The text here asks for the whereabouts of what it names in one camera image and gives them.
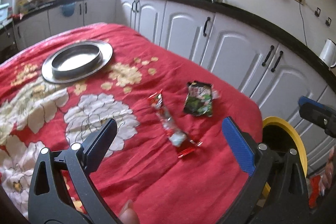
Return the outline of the right hand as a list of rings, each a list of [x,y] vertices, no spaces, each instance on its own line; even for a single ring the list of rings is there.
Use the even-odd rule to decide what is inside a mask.
[[[333,163],[334,158],[335,158],[335,146],[333,146],[329,152],[329,157],[325,165],[325,170],[321,174],[321,178],[319,181],[319,194],[321,196],[324,196],[326,190],[330,189],[331,187],[334,173],[334,163]]]

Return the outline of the left hand thumb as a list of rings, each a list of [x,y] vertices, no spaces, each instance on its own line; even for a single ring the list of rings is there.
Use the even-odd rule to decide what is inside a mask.
[[[139,217],[134,210],[133,201],[128,200],[118,216],[123,224],[140,224]]]

